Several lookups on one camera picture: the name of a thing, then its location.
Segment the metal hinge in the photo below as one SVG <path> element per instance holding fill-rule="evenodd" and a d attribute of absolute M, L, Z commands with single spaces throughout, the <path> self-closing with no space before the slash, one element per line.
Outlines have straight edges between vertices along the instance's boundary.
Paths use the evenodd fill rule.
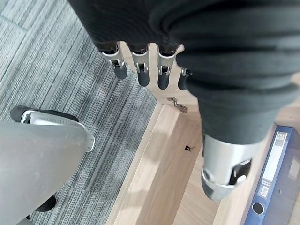
<path fill-rule="evenodd" d="M 173 102 L 174 107 L 176 107 L 180 112 L 187 113 L 188 108 L 185 105 L 180 105 L 177 103 L 176 97 L 167 97 L 168 101 Z"/>

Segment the blue binder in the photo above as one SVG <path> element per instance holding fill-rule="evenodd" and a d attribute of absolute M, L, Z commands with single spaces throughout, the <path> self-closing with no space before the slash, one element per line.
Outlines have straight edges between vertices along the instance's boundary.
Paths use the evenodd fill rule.
<path fill-rule="evenodd" d="M 300 137 L 277 126 L 245 225 L 287 225 L 300 188 Z"/>

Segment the wooden cabinet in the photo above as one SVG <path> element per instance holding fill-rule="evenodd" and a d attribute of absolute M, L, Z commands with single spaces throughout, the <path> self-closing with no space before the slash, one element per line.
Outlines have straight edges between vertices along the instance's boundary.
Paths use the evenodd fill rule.
<path fill-rule="evenodd" d="M 131 53 L 121 43 L 125 61 L 135 70 Z M 247 180 L 221 202 L 206 197 L 201 186 L 202 131 L 197 99 L 177 87 L 180 68 L 173 66 L 166 90 L 157 86 L 157 48 L 150 45 L 150 84 L 157 106 L 123 182 L 106 225 L 240 225 L 246 219 L 275 125 L 254 158 Z M 294 77 L 300 83 L 300 75 Z M 188 112 L 180 113 L 167 97 L 176 97 Z M 300 132 L 300 100 L 282 109 L 279 125 Z M 300 196 L 290 224 L 299 222 Z"/>

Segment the white label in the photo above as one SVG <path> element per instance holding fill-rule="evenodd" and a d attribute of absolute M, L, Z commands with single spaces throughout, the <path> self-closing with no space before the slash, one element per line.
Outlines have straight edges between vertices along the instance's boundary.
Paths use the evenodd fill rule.
<path fill-rule="evenodd" d="M 286 136 L 286 132 L 277 132 L 262 178 L 273 181 L 285 145 Z"/>
<path fill-rule="evenodd" d="M 268 195 L 268 191 L 269 191 L 269 188 L 263 185 L 263 186 L 262 186 L 262 190 L 261 190 L 260 195 L 261 195 L 262 197 L 266 198 L 267 195 Z"/>
<path fill-rule="evenodd" d="M 291 168 L 289 171 L 289 178 L 296 180 L 298 178 L 299 169 L 300 163 L 295 158 L 293 158 Z"/>

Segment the gray carpet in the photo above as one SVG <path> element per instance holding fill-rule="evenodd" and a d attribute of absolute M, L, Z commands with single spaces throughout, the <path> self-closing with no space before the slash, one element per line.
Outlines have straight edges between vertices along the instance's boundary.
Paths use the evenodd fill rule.
<path fill-rule="evenodd" d="M 73 114 L 97 140 L 36 225 L 105 224 L 156 104 L 136 74 L 119 81 L 66 0 L 2 0 L 0 119 L 15 105 Z"/>

